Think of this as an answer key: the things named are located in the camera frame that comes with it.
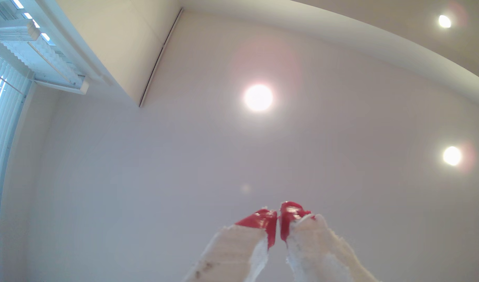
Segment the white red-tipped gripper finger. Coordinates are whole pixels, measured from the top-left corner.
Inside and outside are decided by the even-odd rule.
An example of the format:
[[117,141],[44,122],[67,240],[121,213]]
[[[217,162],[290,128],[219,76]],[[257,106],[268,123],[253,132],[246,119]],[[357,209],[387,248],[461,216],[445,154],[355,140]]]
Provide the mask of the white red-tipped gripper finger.
[[278,213],[262,208],[220,229],[183,281],[256,281],[275,244]]
[[295,281],[379,281],[321,214],[286,201],[280,206],[280,238]]

